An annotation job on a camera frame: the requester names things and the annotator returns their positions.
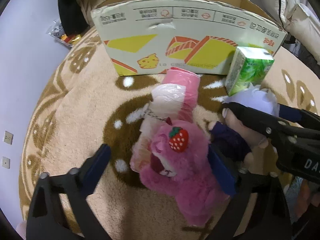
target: strawberry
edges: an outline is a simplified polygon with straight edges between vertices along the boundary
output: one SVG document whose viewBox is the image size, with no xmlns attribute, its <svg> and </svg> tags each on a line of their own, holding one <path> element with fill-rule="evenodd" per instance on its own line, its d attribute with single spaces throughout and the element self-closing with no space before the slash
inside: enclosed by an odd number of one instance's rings
<svg viewBox="0 0 320 240">
<path fill-rule="evenodd" d="M 187 130 L 181 127 L 173 127 L 169 133 L 169 138 L 171 149 L 177 153 L 183 152 L 188 146 L 189 134 Z"/>
</svg>

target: pink plush toy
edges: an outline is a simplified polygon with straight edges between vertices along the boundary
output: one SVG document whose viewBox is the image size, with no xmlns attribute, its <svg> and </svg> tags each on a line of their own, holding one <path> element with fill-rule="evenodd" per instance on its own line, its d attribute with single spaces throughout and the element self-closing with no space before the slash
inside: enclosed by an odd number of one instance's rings
<svg viewBox="0 0 320 240">
<path fill-rule="evenodd" d="M 164 123 L 151 141 L 150 164 L 140 171 L 146 187 L 175 197 L 190 225 L 204 226 L 215 206 L 228 198 L 212 174 L 208 144 L 194 123 Z"/>
</svg>

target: fluffy beige rug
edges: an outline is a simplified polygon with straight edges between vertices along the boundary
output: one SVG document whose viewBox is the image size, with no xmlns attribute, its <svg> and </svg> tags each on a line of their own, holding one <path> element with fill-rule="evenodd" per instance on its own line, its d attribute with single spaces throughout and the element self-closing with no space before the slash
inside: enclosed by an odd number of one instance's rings
<svg viewBox="0 0 320 240">
<path fill-rule="evenodd" d="M 93 212 L 114 240 L 204 239 L 226 208 L 222 205 L 204 228 L 189 227 L 171 197 L 144 188 L 129 168 L 131 148 L 139 136 L 140 114 L 150 101 L 151 90 L 163 75 L 119 77 L 97 31 L 91 29 L 67 55 L 52 75 L 33 113 L 23 148 L 19 176 L 23 218 L 39 174 L 66 173 L 92 156 L 101 143 L 112 148 L 112 158 L 95 194 L 88 197 Z M 220 119 L 226 96 L 222 76 L 202 75 L 195 121 L 204 129 Z M 264 86 L 279 102 L 317 112 L 318 78 L 293 55 L 281 48 Z M 271 147 L 255 152 L 256 173 L 280 172 Z M 281 175 L 285 186 L 291 176 Z M 63 205 L 74 231 L 77 224 L 68 201 Z M 253 195 L 237 233 L 250 218 Z"/>
</svg>

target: wall outlet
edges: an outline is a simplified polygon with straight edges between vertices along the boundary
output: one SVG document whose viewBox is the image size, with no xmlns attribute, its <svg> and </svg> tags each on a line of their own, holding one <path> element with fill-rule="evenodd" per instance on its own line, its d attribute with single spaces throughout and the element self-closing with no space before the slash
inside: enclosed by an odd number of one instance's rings
<svg viewBox="0 0 320 240">
<path fill-rule="evenodd" d="M 4 132 L 3 141 L 8 144 L 12 144 L 13 134 L 7 131 Z"/>
<path fill-rule="evenodd" d="M 10 159 L 6 157 L 2 157 L 2 167 L 6 169 L 10 169 Z"/>
</svg>

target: yellow cheese graphic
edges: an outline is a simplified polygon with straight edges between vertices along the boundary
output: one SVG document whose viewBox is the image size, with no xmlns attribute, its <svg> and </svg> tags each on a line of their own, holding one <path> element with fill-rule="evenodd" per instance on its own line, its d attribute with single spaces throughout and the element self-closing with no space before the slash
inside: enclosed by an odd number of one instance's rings
<svg viewBox="0 0 320 240">
<path fill-rule="evenodd" d="M 137 75 L 138 71 L 127 64 L 124 64 L 116 59 L 111 59 L 113 65 L 115 66 L 115 69 L 119 76 L 133 76 Z"/>
<path fill-rule="evenodd" d="M 206 36 L 185 58 L 187 65 L 212 69 L 231 57 L 238 46 L 229 39 Z"/>
<path fill-rule="evenodd" d="M 153 53 L 149 56 L 146 56 L 142 59 L 137 61 L 140 68 L 156 68 L 159 63 L 159 58 L 157 57 L 156 53 Z"/>
<path fill-rule="evenodd" d="M 165 55 L 170 58 L 184 60 L 190 54 L 190 52 L 198 42 L 199 41 L 191 38 L 175 36 L 171 40 L 165 52 Z"/>
<path fill-rule="evenodd" d="M 132 36 L 126 38 L 115 39 L 111 41 L 104 41 L 104 43 L 113 49 L 119 49 L 127 52 L 136 53 L 145 46 L 149 41 L 151 41 L 157 34 L 151 35 L 140 35 Z"/>
</svg>

